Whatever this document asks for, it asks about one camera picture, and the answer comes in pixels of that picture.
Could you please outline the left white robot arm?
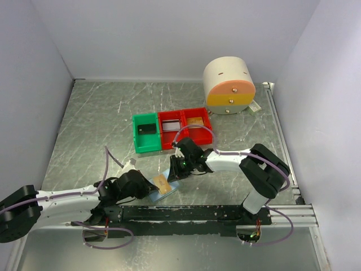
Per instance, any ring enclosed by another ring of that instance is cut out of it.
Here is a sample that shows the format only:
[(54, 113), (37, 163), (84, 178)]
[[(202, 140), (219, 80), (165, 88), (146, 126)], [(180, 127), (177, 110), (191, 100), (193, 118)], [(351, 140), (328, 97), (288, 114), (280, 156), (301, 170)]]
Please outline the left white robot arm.
[(25, 185), (1, 201), (1, 243), (65, 222), (99, 225), (106, 208), (128, 197), (143, 199), (157, 189), (136, 169), (80, 189), (49, 192)]

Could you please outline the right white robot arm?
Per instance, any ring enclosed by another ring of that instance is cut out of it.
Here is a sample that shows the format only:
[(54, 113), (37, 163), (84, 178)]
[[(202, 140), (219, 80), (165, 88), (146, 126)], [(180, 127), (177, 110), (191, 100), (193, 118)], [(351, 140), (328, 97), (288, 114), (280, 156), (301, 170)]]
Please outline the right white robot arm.
[(168, 182), (187, 178), (194, 171), (201, 174), (214, 172), (241, 172), (253, 186), (239, 211), (240, 220), (252, 224), (260, 209), (290, 185), (290, 167), (266, 146), (257, 143), (242, 151), (203, 150), (186, 137), (173, 144), (175, 154), (170, 157)]

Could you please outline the mint green card holder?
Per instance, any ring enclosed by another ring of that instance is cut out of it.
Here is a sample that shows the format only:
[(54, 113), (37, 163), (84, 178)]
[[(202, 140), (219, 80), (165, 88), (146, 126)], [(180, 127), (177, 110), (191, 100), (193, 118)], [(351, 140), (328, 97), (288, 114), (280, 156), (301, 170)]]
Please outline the mint green card holder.
[(169, 181), (170, 169), (163, 171), (158, 176), (150, 179), (150, 183), (156, 186), (156, 190), (150, 192), (149, 198), (152, 202), (158, 202), (159, 200), (169, 196), (180, 187), (179, 181)]

